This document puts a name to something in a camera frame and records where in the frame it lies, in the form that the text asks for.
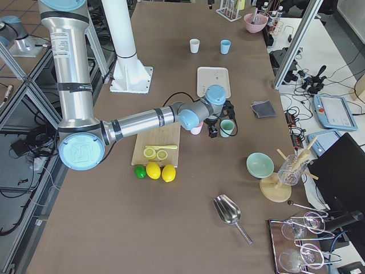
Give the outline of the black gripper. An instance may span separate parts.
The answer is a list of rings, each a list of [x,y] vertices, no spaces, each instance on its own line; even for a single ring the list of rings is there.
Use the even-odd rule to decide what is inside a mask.
[[[206,118],[204,122],[208,126],[208,133],[210,138],[216,138],[218,134],[218,130],[215,127],[215,124],[219,120],[223,120],[223,118],[228,118],[234,122],[235,128],[238,128],[237,121],[234,112],[234,106],[232,105],[230,100],[226,100],[222,105],[222,110],[218,114],[213,114],[209,118]]]

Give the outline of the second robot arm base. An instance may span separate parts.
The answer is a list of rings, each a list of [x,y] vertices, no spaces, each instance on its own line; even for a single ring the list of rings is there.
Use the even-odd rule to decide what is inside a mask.
[[[9,52],[12,56],[35,58],[45,42],[43,38],[32,38],[18,17],[7,15],[1,18],[1,44],[11,46]]]

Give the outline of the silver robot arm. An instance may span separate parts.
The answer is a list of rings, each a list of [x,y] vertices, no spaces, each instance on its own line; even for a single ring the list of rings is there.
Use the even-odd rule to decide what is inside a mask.
[[[137,57],[126,1],[103,1],[117,61],[112,91],[146,94],[153,69]],[[186,130],[215,124],[230,103],[222,86],[212,85],[192,103],[170,106],[104,122],[94,115],[87,66],[86,30],[91,25],[86,1],[40,1],[42,23],[49,29],[62,109],[58,153],[70,169],[96,167],[108,155],[105,147],[125,137],[179,122]]]

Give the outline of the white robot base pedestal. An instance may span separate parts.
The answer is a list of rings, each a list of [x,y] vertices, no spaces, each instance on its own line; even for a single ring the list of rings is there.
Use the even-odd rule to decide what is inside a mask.
[[[110,91],[147,94],[153,68],[137,57],[127,2],[106,0],[102,5],[117,57]]]

